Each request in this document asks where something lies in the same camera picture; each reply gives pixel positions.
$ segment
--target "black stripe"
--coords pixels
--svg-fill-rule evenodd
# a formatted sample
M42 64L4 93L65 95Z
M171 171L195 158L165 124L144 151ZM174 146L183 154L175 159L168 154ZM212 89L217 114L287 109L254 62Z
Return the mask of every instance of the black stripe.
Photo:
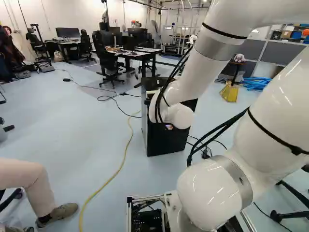
M208 30L211 30L211 31L213 31L213 32L215 32L217 34L224 35L224 36L227 36L227 37L230 37L230 38L239 39L239 40L245 40L245 39L248 38L246 36L232 35L232 34L229 34L229 33L226 33L226 32L220 31L220 30L217 30L215 28L212 28L212 27L206 25L205 23L202 23L202 25L205 28L207 28Z
M269 132L265 127L263 127L252 115L252 113L250 112L250 109L248 109L248 115L251 118L251 120L255 123L255 125L258 126L258 128L260 128L263 132L265 132L268 136L270 136L271 138L273 138L274 140L276 140L278 143L290 148L291 152L298 156L299 154L303 153L303 154L309 154L307 151L304 151L303 149L301 149L300 147L294 146L292 144L287 143L286 141L283 141L281 138L278 138L276 135L274 135L273 133Z

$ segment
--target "white wall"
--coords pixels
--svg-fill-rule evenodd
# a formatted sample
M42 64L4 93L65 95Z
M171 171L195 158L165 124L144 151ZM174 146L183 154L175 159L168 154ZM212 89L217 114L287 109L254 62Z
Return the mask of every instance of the white wall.
M31 59L28 42L26 41L25 34L27 32L26 25L23 21L21 11L19 9L17 0L5 0L11 18L14 16L17 20L15 29L21 30L21 34L14 34L14 43L23 52L27 59ZM99 22L102 21L101 16L104 13L104 4L100 0L42 0L48 23L44 15L41 0L20 0L21 8L23 10L28 27L30 24L37 23L44 40L56 37L56 27L68 27L85 29L89 35L92 31L99 29ZM126 1L126 27L131 27L131 20L138 20L145 22L146 6L141 4ZM124 11L122 0L109 0L108 1L109 17L111 26L121 27L124 24ZM14 29L10 22L8 13L4 6L3 1L0 1L0 21L3 25L8 25Z

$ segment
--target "beige pants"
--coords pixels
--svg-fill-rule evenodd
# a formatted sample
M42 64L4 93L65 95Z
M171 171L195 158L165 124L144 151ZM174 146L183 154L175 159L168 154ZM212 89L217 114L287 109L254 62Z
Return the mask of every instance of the beige pants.
M45 168L38 163L0 158L0 189L23 187L37 215L48 215L55 207Z

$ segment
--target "chair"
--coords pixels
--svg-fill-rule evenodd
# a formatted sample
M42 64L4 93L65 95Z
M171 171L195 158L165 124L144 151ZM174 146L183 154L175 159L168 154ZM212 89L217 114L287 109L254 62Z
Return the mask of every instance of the chair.
M0 201L5 193L5 189L0 190ZM2 212L14 199L21 199L23 197L23 191L20 188L15 189L15 191L0 204L0 212Z
M36 60L48 59L47 49L45 43L38 39L38 37L33 34L34 30L28 28L28 33L26 34L26 39L30 41L31 47L37 56L41 55Z
M106 78L103 79L103 82L99 84L101 87L103 84L107 82L112 83L112 87L115 88L114 82L121 82L124 83L125 81L119 80L117 77L120 73L118 73L118 68L120 66L124 66L124 63L117 62L118 57L114 53L109 53L105 49L104 45L104 38L102 37L103 34L100 33L100 31L94 31L92 33L92 40L94 43L94 46L97 51L97 56L100 60L100 66L102 72L97 72L100 75L106 76Z
M90 60L96 62L96 59L91 56L92 44L90 42L90 37L84 29L81 30L81 43L78 48L81 58L85 58L87 62Z
M306 164L304 167L302 167L302 170L305 171L306 173L309 173L309 164ZM288 183L285 181L281 180L276 184L277 186L284 186L287 190L289 190L294 196L296 196L302 204L304 204L308 210L306 211L300 211L300 212L292 212L292 213L287 213L287 214L280 214L277 213L276 210L272 210L270 213L270 218L273 219L276 222L281 222L283 219L287 218L307 218L309 219L309 199L306 198L303 194L298 192L295 188L290 186Z

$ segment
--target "person's leg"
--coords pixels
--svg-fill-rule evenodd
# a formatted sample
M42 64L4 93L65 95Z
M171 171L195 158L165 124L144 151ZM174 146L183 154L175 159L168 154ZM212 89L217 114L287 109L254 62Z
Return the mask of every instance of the person's leg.
M0 158L0 189L23 187L38 219L39 228L67 218L78 205L67 203L56 207L45 168L38 163Z
M55 207L47 171L38 163L0 158L0 189L23 187L38 217L48 215Z

